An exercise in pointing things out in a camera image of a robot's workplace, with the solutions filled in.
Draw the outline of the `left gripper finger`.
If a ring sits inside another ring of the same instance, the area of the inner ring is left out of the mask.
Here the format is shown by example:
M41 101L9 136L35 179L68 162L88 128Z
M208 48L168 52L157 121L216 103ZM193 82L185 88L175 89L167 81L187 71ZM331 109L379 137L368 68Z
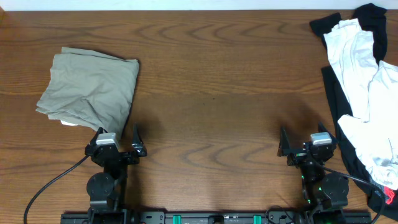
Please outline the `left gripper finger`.
M103 134L103 132L104 132L104 129L103 129L102 127L99 127L98 130L97 130L97 132L96 132L96 134L94 135L94 137L90 140L89 145L90 145L90 146L95 146L95 145L96 145L96 140L97 140L98 136L99 136L100 134Z
M138 157L146 157L147 156L147 149L146 149L144 142L142 141L142 139L140 137L137 123L134 123L134 125L133 125L133 139L132 139L131 145Z

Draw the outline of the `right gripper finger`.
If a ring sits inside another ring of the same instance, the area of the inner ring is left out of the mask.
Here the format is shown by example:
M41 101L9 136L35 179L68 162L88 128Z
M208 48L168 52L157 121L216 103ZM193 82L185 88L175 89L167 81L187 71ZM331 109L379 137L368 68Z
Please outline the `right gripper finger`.
M280 141L277 155L279 157L288 156L290 154L290 143L288 139L287 132L284 127L280 129Z
M318 123L318 132L319 133L328 133L329 138L330 138L330 144L332 144L332 145L338 144L338 140L334 137L334 135L332 135L331 132L329 132L329 130L327 130L327 128L323 125L322 122Z

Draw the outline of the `white t-shirt with logo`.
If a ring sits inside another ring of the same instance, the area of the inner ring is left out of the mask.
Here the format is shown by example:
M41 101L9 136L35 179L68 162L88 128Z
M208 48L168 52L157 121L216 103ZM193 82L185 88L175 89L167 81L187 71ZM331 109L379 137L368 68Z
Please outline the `white t-shirt with logo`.
M329 63L352 114L338 124L372 180L397 189L397 67L373 55L371 31L357 19L324 34Z

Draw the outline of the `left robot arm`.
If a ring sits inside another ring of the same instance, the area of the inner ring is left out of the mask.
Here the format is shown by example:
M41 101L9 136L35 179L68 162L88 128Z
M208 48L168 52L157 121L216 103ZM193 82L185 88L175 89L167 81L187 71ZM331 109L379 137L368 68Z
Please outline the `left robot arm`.
M127 167L138 164L140 158L147 155L137 125L133 126L130 151L120 152L116 134L99 128L85 147L85 155L103 168L103 171L94 174L86 185L86 191L90 196L90 208L85 223L139 223L137 212L124 206Z

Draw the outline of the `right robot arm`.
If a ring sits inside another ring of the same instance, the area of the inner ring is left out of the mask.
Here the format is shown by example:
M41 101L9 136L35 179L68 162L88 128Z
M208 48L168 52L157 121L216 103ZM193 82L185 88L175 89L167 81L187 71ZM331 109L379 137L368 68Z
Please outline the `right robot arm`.
M338 141L322 123L318 132L302 147L292 147L285 128L280 129L277 155L287 158L287 165L302 174L302 193L308 208L292 217L293 223L336 223L343 219L342 208L348 204L348 179L331 171L324 164L334 155Z

